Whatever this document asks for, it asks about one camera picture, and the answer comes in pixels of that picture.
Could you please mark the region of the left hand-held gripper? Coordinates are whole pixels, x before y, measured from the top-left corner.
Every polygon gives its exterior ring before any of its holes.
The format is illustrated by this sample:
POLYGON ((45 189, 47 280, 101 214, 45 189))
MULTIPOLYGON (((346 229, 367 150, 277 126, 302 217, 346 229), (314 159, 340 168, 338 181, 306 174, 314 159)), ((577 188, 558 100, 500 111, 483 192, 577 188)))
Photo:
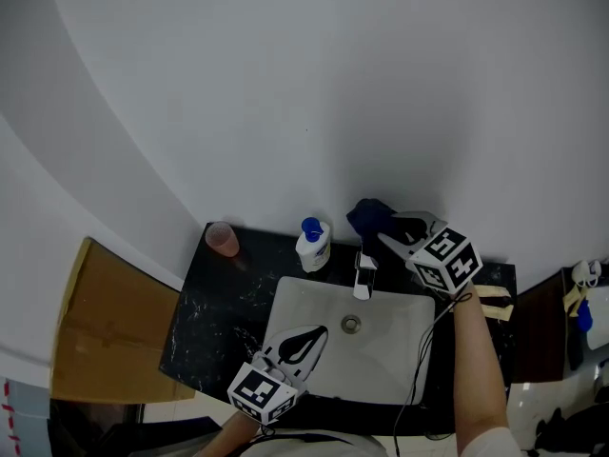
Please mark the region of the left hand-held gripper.
POLYGON ((229 402, 261 425, 275 424, 307 394, 305 380, 328 340, 325 326, 282 330, 243 363, 227 390, 229 402), (284 359, 280 368, 270 358, 284 359))

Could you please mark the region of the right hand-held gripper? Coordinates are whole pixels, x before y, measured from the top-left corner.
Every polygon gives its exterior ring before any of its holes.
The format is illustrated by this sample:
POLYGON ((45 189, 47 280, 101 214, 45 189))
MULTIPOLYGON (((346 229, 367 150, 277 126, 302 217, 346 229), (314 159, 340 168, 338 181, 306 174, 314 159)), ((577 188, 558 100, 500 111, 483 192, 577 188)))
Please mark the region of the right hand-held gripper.
POLYGON ((422 248, 422 241, 403 244, 379 232, 378 239, 414 268, 422 284, 450 295, 458 293, 482 268, 479 253, 464 235, 428 211, 396 212, 392 218, 416 231, 438 232, 422 248))

